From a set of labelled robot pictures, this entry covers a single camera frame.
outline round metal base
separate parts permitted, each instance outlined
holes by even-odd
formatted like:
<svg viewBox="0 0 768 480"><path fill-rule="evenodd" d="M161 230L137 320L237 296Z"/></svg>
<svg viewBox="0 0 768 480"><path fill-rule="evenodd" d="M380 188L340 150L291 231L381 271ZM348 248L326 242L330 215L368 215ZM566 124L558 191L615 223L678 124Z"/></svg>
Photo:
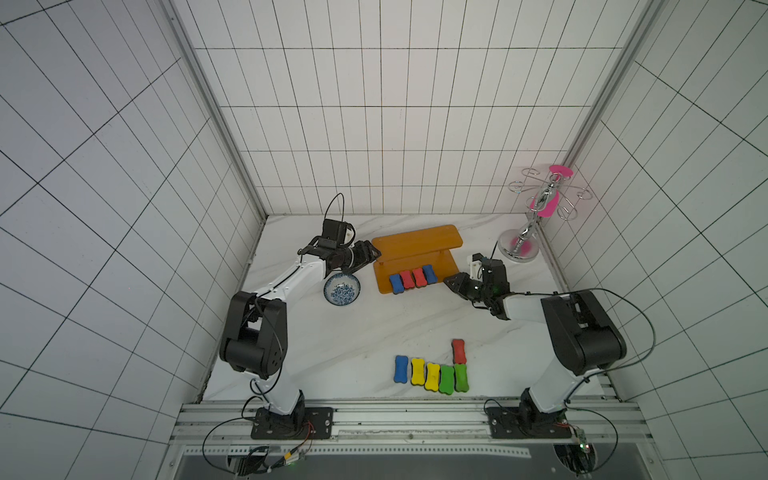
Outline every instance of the round metal base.
<svg viewBox="0 0 768 480"><path fill-rule="evenodd" d="M528 238L520 241L520 230L506 230L498 236L498 249L502 255L513 262L530 262L538 255L538 240L528 233Z"/></svg>

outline blue and white bowl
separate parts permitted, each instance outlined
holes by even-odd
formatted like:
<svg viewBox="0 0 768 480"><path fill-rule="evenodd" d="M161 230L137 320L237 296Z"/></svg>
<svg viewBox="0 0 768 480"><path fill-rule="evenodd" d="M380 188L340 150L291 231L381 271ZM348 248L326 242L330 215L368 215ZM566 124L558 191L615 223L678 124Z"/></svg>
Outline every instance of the blue and white bowl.
<svg viewBox="0 0 768 480"><path fill-rule="evenodd" d="M326 281L323 292L326 294L326 300L333 305L349 305L360 294L360 281L354 275L337 273Z"/></svg>

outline yellow bone-shaped block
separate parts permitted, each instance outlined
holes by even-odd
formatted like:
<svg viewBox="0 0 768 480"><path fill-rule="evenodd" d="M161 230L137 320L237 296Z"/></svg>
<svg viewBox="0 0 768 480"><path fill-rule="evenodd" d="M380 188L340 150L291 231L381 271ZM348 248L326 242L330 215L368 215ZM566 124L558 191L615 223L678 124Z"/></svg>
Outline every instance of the yellow bone-shaped block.
<svg viewBox="0 0 768 480"><path fill-rule="evenodd" d="M413 375L411 376L412 385L424 385L424 359L411 359L413 366Z"/></svg>
<svg viewBox="0 0 768 480"><path fill-rule="evenodd" d="M424 388L437 392L440 381L440 365L437 363L427 363L427 381Z"/></svg>

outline blue bone-shaped block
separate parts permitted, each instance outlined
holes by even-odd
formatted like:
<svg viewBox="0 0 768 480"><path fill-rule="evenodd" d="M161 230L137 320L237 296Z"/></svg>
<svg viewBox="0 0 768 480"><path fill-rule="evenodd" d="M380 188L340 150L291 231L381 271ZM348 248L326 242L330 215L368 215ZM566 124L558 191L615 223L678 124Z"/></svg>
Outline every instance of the blue bone-shaped block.
<svg viewBox="0 0 768 480"><path fill-rule="evenodd" d="M406 291L406 288L402 285L402 279L400 278L399 273L390 275L389 282L392 284L392 293L394 293L395 295Z"/></svg>
<svg viewBox="0 0 768 480"><path fill-rule="evenodd" d="M408 383L408 357L398 355L395 357L395 382Z"/></svg>
<svg viewBox="0 0 768 480"><path fill-rule="evenodd" d="M435 275L432 265L425 265L422 267L422 270L424 270L424 277L427 279L428 285L437 283L437 275Z"/></svg>

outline white tiled wall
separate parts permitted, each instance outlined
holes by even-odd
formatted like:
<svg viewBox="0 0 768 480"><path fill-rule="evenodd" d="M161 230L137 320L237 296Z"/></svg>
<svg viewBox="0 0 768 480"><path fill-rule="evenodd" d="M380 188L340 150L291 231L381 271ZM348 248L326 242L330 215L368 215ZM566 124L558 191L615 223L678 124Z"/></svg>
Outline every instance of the white tiled wall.
<svg viewBox="0 0 768 480"><path fill-rule="evenodd" d="M768 469L768 5L669 2L578 158L578 219L545 224L572 288L650 317L658 345L612 374L672 479ZM650 329L609 313L630 355Z"/></svg>
<svg viewBox="0 0 768 480"><path fill-rule="evenodd" d="M269 212L430 214L522 211L645 0L174 4Z"/></svg>
<svg viewBox="0 0 768 480"><path fill-rule="evenodd" d="M0 478L154 478L257 210L155 0L0 23Z"/></svg>

